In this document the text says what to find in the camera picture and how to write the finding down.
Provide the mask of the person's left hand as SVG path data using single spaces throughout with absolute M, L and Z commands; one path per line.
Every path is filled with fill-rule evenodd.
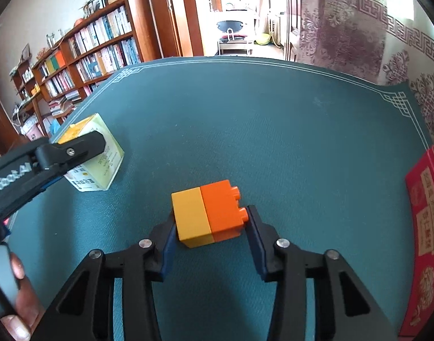
M 23 263 L 15 253 L 10 253 L 10 263 L 14 276 L 19 280 L 20 290 L 16 298 L 15 314 L 4 316 L 0 320 L 14 340 L 29 341 L 45 308 L 25 273 Z

